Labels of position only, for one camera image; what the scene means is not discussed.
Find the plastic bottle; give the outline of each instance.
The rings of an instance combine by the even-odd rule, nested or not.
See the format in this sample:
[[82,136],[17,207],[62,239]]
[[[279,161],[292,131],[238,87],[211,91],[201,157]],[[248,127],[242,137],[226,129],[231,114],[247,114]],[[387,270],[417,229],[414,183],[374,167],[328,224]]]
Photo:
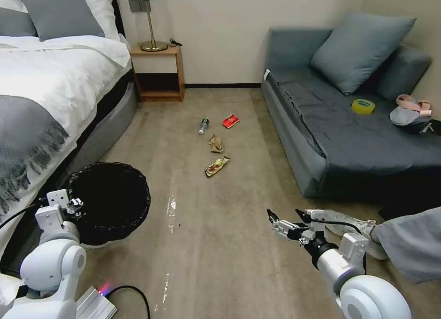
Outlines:
[[204,118],[201,122],[201,128],[199,129],[199,134],[202,135],[204,131],[208,128],[209,120]]

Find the tape roll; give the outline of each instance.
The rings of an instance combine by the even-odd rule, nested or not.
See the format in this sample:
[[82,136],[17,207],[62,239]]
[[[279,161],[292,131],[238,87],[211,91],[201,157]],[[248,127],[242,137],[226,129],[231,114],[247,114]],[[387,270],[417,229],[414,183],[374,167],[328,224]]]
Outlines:
[[356,99],[351,106],[352,111],[358,114],[371,114],[375,109],[375,104],[364,99]]

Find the sneaker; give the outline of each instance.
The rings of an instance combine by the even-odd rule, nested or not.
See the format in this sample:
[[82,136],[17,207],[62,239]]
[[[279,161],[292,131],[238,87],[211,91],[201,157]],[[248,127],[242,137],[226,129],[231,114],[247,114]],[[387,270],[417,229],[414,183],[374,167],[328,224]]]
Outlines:
[[[360,220],[360,219],[356,219],[351,216],[348,216],[344,213],[340,213],[340,212],[333,211],[333,210],[325,210],[325,213],[326,213],[326,220],[337,221],[337,222],[346,222],[346,223],[350,223],[352,225],[355,225],[360,230],[362,235],[369,240],[369,244],[367,246],[368,248],[366,249],[366,252],[369,255],[371,255],[372,257],[374,257],[375,259],[378,259],[378,260],[384,260],[384,259],[388,258],[387,254],[386,254],[385,250],[383,249],[383,247],[381,246],[381,244],[372,241],[370,233],[372,231],[372,228],[374,228],[377,224],[377,222],[375,220]],[[326,224],[325,226],[332,233],[334,233],[338,236],[343,236],[343,234],[345,234],[345,233],[357,233],[357,231],[350,226],[330,225],[330,224]]]

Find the brown paper wrapper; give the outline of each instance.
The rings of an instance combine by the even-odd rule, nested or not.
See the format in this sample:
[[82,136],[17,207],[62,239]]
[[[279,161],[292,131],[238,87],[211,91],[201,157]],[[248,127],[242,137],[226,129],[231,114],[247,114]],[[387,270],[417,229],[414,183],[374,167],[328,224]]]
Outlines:
[[211,152],[218,154],[224,152],[224,146],[222,145],[221,138],[215,134],[211,137],[209,145],[211,147]]

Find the wastebasket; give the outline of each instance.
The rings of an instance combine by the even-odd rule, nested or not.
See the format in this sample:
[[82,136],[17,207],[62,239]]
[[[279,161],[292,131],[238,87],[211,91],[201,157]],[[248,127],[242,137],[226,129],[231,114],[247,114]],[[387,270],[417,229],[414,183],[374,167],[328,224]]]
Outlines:
[[123,163],[96,162],[73,173],[65,188],[84,205],[73,223],[80,242],[100,246],[124,239],[146,219],[150,192],[146,177]]

